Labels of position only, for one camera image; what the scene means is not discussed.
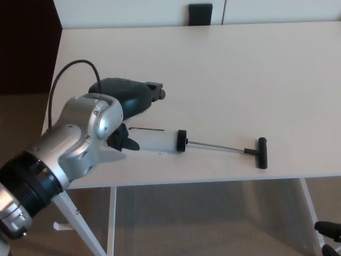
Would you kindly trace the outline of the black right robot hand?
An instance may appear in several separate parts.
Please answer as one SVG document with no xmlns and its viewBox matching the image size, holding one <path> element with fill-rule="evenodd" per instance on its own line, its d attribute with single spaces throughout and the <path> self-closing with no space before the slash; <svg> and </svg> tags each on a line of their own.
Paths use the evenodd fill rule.
<svg viewBox="0 0 341 256">
<path fill-rule="evenodd" d="M 340 243 L 340 224 L 328 221 L 317 221 L 314 224 L 314 229 L 322 236 L 329 237 L 334 242 Z M 336 250 L 328 244 L 323 245 L 322 249 L 323 256 L 339 256 L 340 247 Z"/>
</svg>

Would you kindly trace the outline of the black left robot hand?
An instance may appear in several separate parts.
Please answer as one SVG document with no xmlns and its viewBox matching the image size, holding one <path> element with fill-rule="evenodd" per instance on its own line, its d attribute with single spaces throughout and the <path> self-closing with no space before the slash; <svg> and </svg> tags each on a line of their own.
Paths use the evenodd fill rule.
<svg viewBox="0 0 341 256">
<path fill-rule="evenodd" d="M 152 103 L 166 96 L 162 83 L 137 82 L 123 78 L 105 78 L 101 80 L 101 88 L 95 83 L 89 93 L 102 93 L 116 98 L 123 109 L 123 121 L 143 113 Z M 122 151 L 140 150 L 139 144 L 130 139 L 128 129 L 123 123 L 106 140 L 107 146 Z"/>
</svg>

